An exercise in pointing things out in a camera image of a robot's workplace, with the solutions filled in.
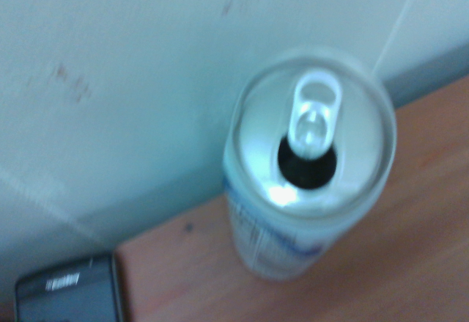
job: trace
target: wall stain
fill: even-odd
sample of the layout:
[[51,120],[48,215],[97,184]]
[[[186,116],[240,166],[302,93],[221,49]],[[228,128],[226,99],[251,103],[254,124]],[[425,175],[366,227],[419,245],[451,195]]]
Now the wall stain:
[[222,16],[226,16],[229,13],[229,10],[232,8],[233,5],[233,0],[228,0],[225,3],[225,6],[223,7],[223,10],[221,11]]
[[84,98],[91,97],[91,89],[84,76],[72,77],[63,63],[60,63],[52,72],[52,77],[55,77],[56,84],[64,88],[65,97],[70,102],[80,103]]

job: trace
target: can label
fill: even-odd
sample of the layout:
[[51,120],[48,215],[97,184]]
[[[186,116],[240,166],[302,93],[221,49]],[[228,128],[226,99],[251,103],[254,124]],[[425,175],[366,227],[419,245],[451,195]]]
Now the can label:
[[314,243],[308,249],[300,248],[294,233],[285,233],[267,223],[224,180],[229,200],[229,218],[233,239],[245,264],[271,279],[288,279],[303,273],[324,252],[324,245]]

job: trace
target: can rim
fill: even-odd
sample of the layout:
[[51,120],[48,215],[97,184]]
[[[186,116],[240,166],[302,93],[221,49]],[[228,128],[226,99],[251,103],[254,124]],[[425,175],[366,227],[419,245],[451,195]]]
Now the can rim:
[[[316,48],[310,51],[303,51],[301,55],[298,55],[298,50],[291,51],[288,54],[284,54],[280,58],[275,59],[271,65],[265,66],[263,70],[256,74],[246,84],[245,88],[239,94],[234,108],[234,112],[232,114],[229,135],[226,140],[225,146],[226,154],[229,145],[234,145],[235,143],[235,128],[237,127],[238,121],[240,119],[243,101],[246,100],[248,95],[253,91],[254,87],[264,77],[268,76],[270,73],[278,69],[297,67],[298,65],[311,66],[311,63],[317,62],[318,60],[338,66],[341,69],[346,70],[350,74],[353,74],[353,76],[356,77],[364,85],[375,87],[374,89],[370,89],[370,91],[374,94],[373,98],[377,100],[380,104],[379,111],[382,117],[382,123],[384,124],[383,130],[387,130],[387,134],[385,133],[386,140],[383,142],[383,157],[380,161],[380,165],[377,169],[376,175],[365,187],[360,190],[360,192],[357,193],[356,197],[353,197],[350,200],[350,203],[338,208],[331,208],[328,211],[309,211],[308,214],[297,214],[289,211],[282,211],[280,207],[273,205],[265,206],[268,207],[269,211],[275,211],[276,213],[280,213],[282,216],[288,216],[294,219],[305,219],[308,221],[311,221],[313,219],[325,219],[345,215],[350,211],[355,211],[357,208],[360,208],[360,204],[366,203],[366,201],[370,197],[376,197],[376,199],[374,199],[374,201],[369,204],[369,207],[371,207],[384,188],[385,182],[391,171],[392,163],[394,161],[394,156],[396,152],[397,126],[394,107],[392,105],[391,99],[387,90],[378,78],[376,78],[360,62],[358,62],[356,59],[352,58],[350,55],[342,51],[337,51],[330,48]],[[252,194],[255,194],[256,197],[262,200],[261,203],[266,202],[266,199],[262,196],[262,194],[260,194],[259,191],[257,191],[251,185],[251,181],[248,179],[247,174],[241,167],[239,154],[235,150],[234,155],[237,159],[237,161],[234,162],[234,165],[237,168],[237,173],[240,177],[240,181],[242,181],[244,186],[250,189],[250,192]]]

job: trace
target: phone logo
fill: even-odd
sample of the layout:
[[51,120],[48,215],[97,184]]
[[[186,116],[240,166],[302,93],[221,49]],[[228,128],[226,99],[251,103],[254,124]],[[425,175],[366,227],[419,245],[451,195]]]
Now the phone logo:
[[78,284],[78,278],[80,278],[80,272],[74,274],[67,274],[66,276],[54,279],[48,279],[45,283],[45,289],[47,291],[53,291],[70,287]]

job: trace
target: can top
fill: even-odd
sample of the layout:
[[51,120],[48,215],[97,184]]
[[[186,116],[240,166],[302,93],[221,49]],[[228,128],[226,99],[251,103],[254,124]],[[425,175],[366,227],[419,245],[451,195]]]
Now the can top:
[[388,174],[394,109],[382,84],[350,58],[315,54],[256,76],[227,142],[246,185],[274,208],[322,216]]

